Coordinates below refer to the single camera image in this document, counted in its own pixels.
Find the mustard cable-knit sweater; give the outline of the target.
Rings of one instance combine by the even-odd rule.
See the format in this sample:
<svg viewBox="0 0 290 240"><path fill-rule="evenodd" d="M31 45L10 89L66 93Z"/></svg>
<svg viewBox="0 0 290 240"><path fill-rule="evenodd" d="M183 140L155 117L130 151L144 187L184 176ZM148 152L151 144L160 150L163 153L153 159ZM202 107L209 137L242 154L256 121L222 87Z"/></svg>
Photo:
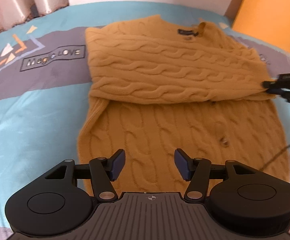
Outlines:
<svg viewBox="0 0 290 240"><path fill-rule="evenodd" d="M174 151L237 160L289 181L283 126L258 53L211 22L183 27L150 16L85 31L92 78L79 161L126 154L118 193L181 192Z"/></svg>

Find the orange cabinet panel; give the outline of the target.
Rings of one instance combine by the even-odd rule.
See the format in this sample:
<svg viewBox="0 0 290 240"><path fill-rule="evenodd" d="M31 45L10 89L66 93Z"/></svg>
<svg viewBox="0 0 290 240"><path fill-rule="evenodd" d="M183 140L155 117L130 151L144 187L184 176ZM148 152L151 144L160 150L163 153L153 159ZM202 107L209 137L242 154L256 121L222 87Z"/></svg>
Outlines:
<svg viewBox="0 0 290 240"><path fill-rule="evenodd" d="M242 0L232 29L290 53L290 0Z"/></svg>

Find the blue grey patterned bedsheet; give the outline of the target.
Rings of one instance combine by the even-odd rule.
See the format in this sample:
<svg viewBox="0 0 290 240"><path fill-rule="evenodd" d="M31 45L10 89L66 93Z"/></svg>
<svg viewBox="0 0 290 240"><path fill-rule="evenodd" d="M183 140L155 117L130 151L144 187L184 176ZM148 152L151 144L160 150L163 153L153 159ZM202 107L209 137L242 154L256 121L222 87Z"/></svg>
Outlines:
<svg viewBox="0 0 290 240"><path fill-rule="evenodd" d="M255 48L272 74L290 73L290 54L236 33L216 13L153 2L101 2L74 5L0 34L0 239L11 229L7 199L64 159L76 159L76 140L88 110L91 86L82 48L87 27L160 15L190 26L216 23L228 35Z"/></svg>

